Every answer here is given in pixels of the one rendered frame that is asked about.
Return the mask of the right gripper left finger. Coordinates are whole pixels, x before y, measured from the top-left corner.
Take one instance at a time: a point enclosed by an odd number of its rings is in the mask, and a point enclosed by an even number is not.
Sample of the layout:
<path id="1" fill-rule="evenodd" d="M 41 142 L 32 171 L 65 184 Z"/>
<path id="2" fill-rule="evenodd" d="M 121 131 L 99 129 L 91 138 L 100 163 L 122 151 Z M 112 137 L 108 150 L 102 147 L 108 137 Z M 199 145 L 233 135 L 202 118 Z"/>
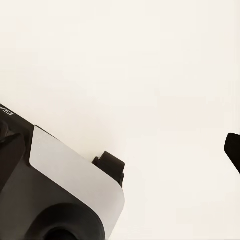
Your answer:
<path id="1" fill-rule="evenodd" d="M 0 193 L 26 153 L 22 133 L 0 138 Z"/>

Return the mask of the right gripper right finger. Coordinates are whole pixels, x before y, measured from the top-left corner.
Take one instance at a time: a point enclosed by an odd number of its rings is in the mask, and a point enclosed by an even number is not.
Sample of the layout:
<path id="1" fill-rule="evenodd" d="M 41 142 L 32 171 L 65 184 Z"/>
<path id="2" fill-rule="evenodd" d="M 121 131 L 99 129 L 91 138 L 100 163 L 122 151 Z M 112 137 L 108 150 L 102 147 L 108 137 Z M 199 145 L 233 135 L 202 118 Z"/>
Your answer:
<path id="1" fill-rule="evenodd" d="M 240 173 L 240 135 L 229 133 L 227 135 L 224 151 Z"/>

